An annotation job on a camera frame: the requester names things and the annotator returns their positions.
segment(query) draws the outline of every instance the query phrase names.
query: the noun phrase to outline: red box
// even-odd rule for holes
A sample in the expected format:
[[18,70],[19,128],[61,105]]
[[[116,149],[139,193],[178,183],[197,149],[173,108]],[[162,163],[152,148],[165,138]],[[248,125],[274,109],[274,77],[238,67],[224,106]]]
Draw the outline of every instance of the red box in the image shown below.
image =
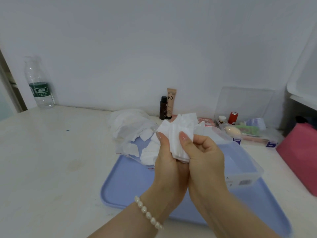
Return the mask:
[[296,124],[276,151],[311,194],[317,196],[317,130],[307,123]]

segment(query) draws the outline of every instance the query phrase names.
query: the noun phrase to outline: white wall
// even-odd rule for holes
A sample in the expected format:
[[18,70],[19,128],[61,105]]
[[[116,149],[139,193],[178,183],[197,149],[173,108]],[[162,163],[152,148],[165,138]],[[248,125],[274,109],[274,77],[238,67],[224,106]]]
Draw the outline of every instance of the white wall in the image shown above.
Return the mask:
[[317,0],[1,0],[0,48],[28,108],[23,56],[38,55],[57,104],[212,116],[222,86],[285,86],[317,20]]

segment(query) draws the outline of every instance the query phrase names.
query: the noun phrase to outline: manicured nail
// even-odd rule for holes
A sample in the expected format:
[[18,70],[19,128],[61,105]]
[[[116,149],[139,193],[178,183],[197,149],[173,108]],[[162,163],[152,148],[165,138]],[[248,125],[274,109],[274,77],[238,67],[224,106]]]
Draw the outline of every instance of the manicured nail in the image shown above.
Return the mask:
[[160,132],[155,132],[155,133],[156,133],[157,138],[161,141],[161,134],[160,134]]
[[190,140],[190,138],[187,136],[187,134],[185,134],[183,131],[181,131],[179,133],[179,137],[182,141],[187,141],[187,140]]

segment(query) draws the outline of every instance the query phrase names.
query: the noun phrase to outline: white table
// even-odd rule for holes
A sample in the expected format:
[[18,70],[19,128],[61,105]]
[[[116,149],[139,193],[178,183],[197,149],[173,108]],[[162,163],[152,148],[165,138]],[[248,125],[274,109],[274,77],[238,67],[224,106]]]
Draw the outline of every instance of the white table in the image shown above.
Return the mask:
[[[106,124],[109,113],[56,106],[0,122],[0,237],[86,238],[120,212],[99,197],[118,157]],[[275,149],[243,147],[264,168],[294,237],[316,237],[317,198]],[[205,226],[168,220],[157,237],[215,236]]]

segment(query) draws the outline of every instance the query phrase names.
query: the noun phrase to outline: right hand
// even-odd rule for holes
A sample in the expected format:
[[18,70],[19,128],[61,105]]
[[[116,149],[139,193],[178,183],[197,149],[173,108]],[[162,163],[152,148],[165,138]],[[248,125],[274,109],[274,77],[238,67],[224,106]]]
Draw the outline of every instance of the right hand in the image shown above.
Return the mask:
[[179,133],[189,161],[189,194],[192,201],[204,202],[228,193],[224,177],[224,154],[208,136],[194,135],[193,141]]

